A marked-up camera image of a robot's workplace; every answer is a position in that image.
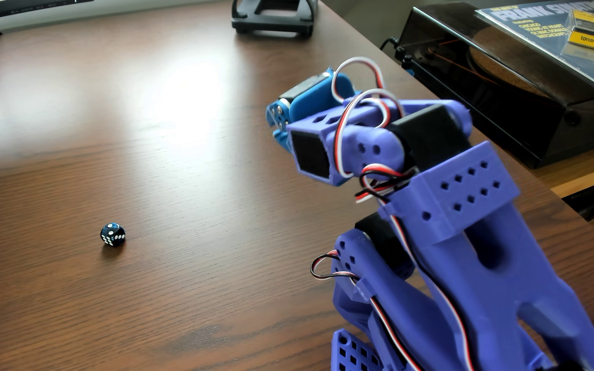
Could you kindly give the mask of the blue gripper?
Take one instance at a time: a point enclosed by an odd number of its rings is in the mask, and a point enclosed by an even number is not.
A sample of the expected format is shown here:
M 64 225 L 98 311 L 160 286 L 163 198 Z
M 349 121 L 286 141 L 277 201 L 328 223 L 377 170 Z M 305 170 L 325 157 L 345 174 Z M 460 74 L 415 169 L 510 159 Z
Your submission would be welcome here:
M 272 136 L 287 152 L 293 151 L 287 125 L 340 105 L 331 91 L 333 74 L 334 70 L 328 69 L 310 76 L 280 94 L 277 101 L 266 107 L 266 120 L 274 128 Z

